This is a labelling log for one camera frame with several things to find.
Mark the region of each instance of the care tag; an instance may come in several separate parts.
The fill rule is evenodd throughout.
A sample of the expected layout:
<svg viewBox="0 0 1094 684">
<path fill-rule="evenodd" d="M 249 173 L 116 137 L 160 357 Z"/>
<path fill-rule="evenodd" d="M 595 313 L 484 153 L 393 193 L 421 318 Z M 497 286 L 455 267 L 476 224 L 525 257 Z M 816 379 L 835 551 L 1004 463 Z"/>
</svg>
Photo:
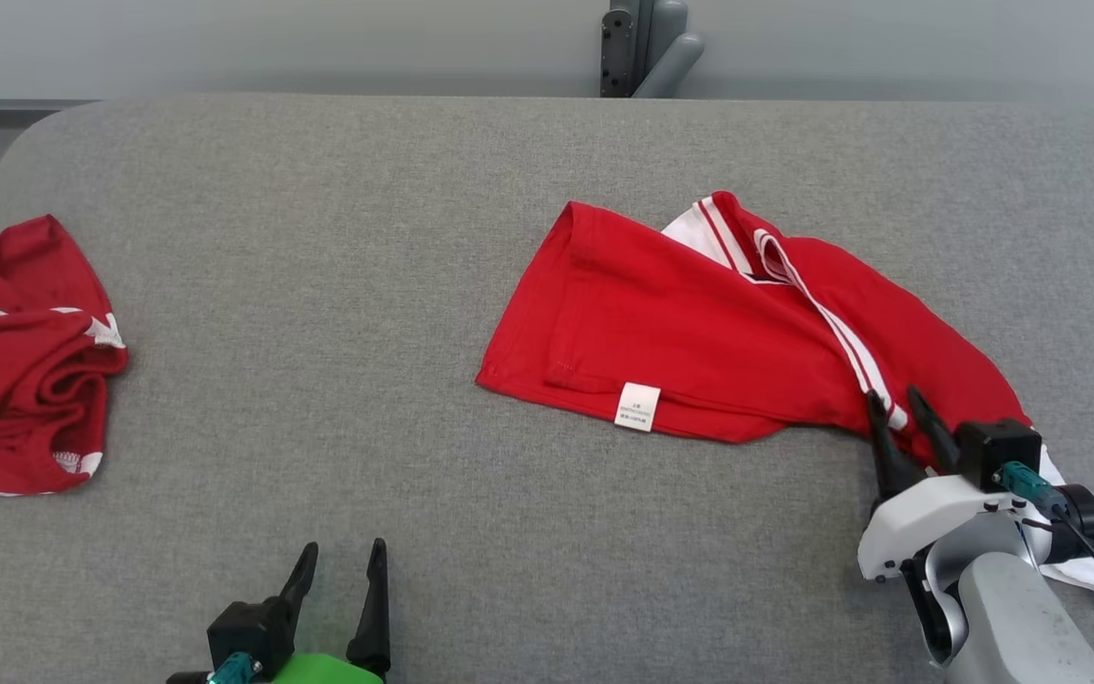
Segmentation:
<svg viewBox="0 0 1094 684">
<path fill-rule="evenodd" d="M 615 425 L 652 432 L 652 416 L 656 414 L 656 399 L 661 397 L 660 386 L 624 385 L 619 397 L 619 410 L 615 411 Z"/>
</svg>

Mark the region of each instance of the folded red shirt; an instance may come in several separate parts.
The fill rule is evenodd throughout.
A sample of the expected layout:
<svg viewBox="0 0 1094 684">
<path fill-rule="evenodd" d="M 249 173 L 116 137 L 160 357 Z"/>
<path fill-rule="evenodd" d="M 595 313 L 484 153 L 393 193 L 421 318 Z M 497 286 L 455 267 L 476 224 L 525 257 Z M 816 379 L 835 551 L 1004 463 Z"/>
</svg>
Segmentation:
<svg viewBox="0 0 1094 684">
<path fill-rule="evenodd" d="M 54 217 L 0 234 L 0 494 L 51 494 L 104 457 L 105 378 L 129 356 L 108 295 Z"/>
<path fill-rule="evenodd" d="M 785 236 L 729 192 L 664 231 L 569 204 L 475 381 L 605 420 L 626 384 L 649 385 L 652 429 L 726 442 L 790 424 L 868 436 L 875 390 L 921 464 L 933 457 L 908 385 L 950 425 L 1027 421 L 998 368 L 921 300 L 828 242 Z"/>
</svg>

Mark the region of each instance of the gray table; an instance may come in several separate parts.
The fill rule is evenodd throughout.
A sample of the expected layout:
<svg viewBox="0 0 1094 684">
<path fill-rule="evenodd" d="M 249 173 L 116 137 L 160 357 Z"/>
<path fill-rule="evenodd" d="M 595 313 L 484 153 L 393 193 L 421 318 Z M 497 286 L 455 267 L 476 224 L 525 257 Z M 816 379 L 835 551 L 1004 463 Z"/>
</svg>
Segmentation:
<svg viewBox="0 0 1094 684">
<path fill-rule="evenodd" d="M 394 684 L 939 681 L 904 586 L 857 575 L 859 439 L 645 436 L 472 383 L 566 200 L 663 227 L 714 189 L 926 300 L 1094 489 L 1094 112 L 92 104 L 5 155 L 0 229 L 65 222 L 133 363 L 95 479 L 0 499 L 0 681 L 207 665 L 209 621 L 310 540 L 299 648 L 342 653 L 374 536 Z M 1094 644 L 1091 595 L 1059 593 Z"/>
</svg>

